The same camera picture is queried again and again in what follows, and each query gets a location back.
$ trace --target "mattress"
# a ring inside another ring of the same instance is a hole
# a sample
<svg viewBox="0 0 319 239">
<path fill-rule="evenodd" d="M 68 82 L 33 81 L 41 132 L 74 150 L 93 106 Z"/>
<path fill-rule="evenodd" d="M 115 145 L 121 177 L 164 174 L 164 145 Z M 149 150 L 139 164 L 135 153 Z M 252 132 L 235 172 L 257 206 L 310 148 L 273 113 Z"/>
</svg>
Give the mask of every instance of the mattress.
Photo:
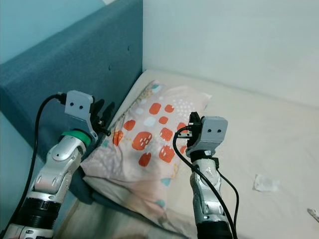
<svg viewBox="0 0 319 239">
<path fill-rule="evenodd" d="M 228 120 L 225 140 L 215 156 L 219 157 L 220 171 L 240 195 L 239 238 L 318 238 L 319 224 L 307 208 L 319 209 L 319 109 L 210 81 L 147 70 L 132 87 L 111 125 L 153 80 L 170 86 L 189 85 L 212 95 L 204 115 Z M 184 234 L 193 238 L 196 229 L 190 174 L 187 166 L 181 164 L 168 193 L 167 215 L 175 224 L 162 223 L 172 231 L 182 228 Z M 256 174 L 279 180 L 279 190 L 254 191 Z M 87 176 L 84 180 L 117 203 L 127 198 L 135 200 L 129 191 L 107 180 Z M 233 215 L 236 197 L 225 182 L 221 194 Z"/>
</svg>

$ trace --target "wire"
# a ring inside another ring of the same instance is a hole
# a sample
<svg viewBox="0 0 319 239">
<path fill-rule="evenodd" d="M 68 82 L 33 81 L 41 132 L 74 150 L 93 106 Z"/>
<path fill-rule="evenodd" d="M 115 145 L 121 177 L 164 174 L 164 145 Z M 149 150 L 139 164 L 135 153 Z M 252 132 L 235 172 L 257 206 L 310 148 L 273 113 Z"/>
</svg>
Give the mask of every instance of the wire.
<svg viewBox="0 0 319 239">
<path fill-rule="evenodd" d="M 28 178 L 26 180 L 26 183 L 25 183 L 25 187 L 24 187 L 24 190 L 23 190 L 23 193 L 22 193 L 22 196 L 20 198 L 20 201 L 13 213 L 13 215 L 11 216 L 7 226 L 5 227 L 5 229 L 2 231 L 1 233 L 1 239 L 5 236 L 5 233 L 9 227 L 9 225 L 14 221 L 14 219 L 16 218 L 18 212 L 20 211 L 22 205 L 23 205 L 23 202 L 24 202 L 24 199 L 29 191 L 29 187 L 30 187 L 30 183 L 31 183 L 31 179 L 32 179 L 32 175 L 33 175 L 33 170 L 34 170 L 34 165 L 35 165 L 35 159 L 36 159 L 36 153 L 37 153 L 37 150 L 38 150 L 38 132 L 39 132 L 39 122 L 40 122 L 40 117 L 41 117 L 41 114 L 42 114 L 42 111 L 45 107 L 45 105 L 52 99 L 59 99 L 60 98 L 60 95 L 52 95 L 48 98 L 46 98 L 42 104 L 40 105 L 40 108 L 38 110 L 38 113 L 36 115 L 36 119 L 35 119 L 35 126 L 34 126 L 34 146 L 33 146 L 33 154 L 32 154 L 32 158 L 31 158 L 31 165 L 30 165 L 30 169 L 29 169 L 29 174 L 28 174 Z"/>
<path fill-rule="evenodd" d="M 209 186 L 209 188 L 213 191 L 213 193 L 215 194 L 216 198 L 218 199 L 218 201 L 220 202 L 221 206 L 224 209 L 225 215 L 227 217 L 228 223 L 230 225 L 231 228 L 231 233 L 233 234 L 233 238 L 237 239 L 237 232 L 236 232 L 236 228 L 234 226 L 233 220 L 231 219 L 230 213 L 223 201 L 223 199 L 221 198 L 221 196 L 219 195 L 219 193 L 217 192 L 217 190 L 215 189 L 215 187 L 211 184 L 211 182 L 205 177 L 205 175 L 197 169 L 197 167 L 193 166 L 186 158 L 184 158 L 184 156 L 180 153 L 180 151 L 178 150 L 177 146 L 176 146 L 176 140 L 178 138 L 178 135 L 183 131 L 183 130 L 189 130 L 191 129 L 190 126 L 186 126 L 183 128 L 180 128 L 174 135 L 173 138 L 173 148 L 176 152 L 176 154 L 181 158 L 181 160 L 188 166 L 191 168 L 192 171 L 194 171 L 195 173 L 197 173 L 202 180 L 204 180 L 207 185 Z"/>
<path fill-rule="evenodd" d="M 235 209 L 235 215 L 234 215 L 234 226 L 236 228 L 236 223 L 237 223 L 237 213 L 238 213 L 238 208 L 239 208 L 239 194 L 237 189 L 235 188 L 235 186 L 224 176 L 222 175 L 219 170 L 217 169 L 217 172 L 219 173 L 219 175 L 222 177 L 222 179 L 224 179 L 230 187 L 232 187 L 232 189 L 234 190 L 235 194 L 236 194 L 236 209 Z"/>
</svg>

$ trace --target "green ring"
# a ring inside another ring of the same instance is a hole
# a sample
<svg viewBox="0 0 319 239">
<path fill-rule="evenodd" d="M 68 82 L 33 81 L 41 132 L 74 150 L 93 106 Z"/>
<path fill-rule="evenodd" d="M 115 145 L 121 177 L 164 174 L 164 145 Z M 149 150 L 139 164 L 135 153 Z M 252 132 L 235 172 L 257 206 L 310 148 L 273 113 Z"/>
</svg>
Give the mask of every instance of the green ring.
<svg viewBox="0 0 319 239">
<path fill-rule="evenodd" d="M 63 132 L 62 135 L 63 136 L 70 135 L 70 136 L 76 137 L 79 140 L 81 140 L 86 147 L 89 146 L 91 143 L 91 138 L 81 131 L 73 130 L 73 131 Z"/>
</svg>

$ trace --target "upholstered headboard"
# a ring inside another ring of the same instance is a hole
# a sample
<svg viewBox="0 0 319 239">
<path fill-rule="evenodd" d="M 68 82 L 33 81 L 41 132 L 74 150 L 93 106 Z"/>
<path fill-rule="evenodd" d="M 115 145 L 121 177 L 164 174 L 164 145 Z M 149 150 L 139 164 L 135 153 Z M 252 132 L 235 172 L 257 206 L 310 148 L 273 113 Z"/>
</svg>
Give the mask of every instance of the upholstered headboard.
<svg viewBox="0 0 319 239">
<path fill-rule="evenodd" d="M 42 101 L 57 92 L 78 90 L 121 105 L 142 73 L 143 1 L 116 0 L 1 66 L 1 111 L 33 146 L 34 123 Z M 39 155 L 69 129 L 64 106 L 50 102 L 39 129 Z M 90 203 L 81 171 L 70 190 Z"/>
</svg>

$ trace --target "pillowcase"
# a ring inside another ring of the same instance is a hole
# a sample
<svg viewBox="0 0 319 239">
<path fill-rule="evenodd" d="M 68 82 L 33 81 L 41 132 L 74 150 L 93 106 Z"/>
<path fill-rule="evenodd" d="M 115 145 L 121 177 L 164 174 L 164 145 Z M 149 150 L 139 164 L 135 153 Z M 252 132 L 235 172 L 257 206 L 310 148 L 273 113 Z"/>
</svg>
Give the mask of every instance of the pillowcase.
<svg viewBox="0 0 319 239">
<path fill-rule="evenodd" d="M 204 110 L 210 97 L 188 86 L 151 82 L 115 123 L 112 134 L 81 163 L 85 174 L 122 185 L 163 213 L 181 162 L 173 136 L 188 124 L 191 112 Z M 184 153 L 186 139 L 179 139 L 177 147 Z"/>
</svg>

